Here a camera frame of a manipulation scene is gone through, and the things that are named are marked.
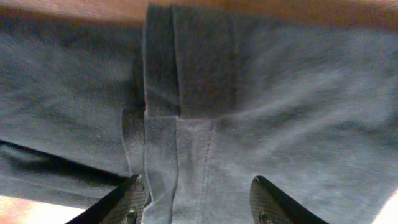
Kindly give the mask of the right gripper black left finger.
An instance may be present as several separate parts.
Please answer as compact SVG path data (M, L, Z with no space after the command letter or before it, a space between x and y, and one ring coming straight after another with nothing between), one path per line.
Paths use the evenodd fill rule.
M136 224L142 220L147 194L135 174L66 224Z

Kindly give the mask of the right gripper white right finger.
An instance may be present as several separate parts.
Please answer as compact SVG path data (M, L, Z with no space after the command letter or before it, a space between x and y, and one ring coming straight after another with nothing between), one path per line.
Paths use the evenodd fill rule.
M249 203L255 224L328 224L260 175L252 180Z

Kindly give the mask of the dark green t-shirt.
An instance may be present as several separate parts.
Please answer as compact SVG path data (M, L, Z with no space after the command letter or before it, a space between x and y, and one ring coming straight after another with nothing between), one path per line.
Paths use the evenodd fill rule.
M263 176L328 223L397 190L397 34L151 6L143 28L1 16L1 194L251 223Z

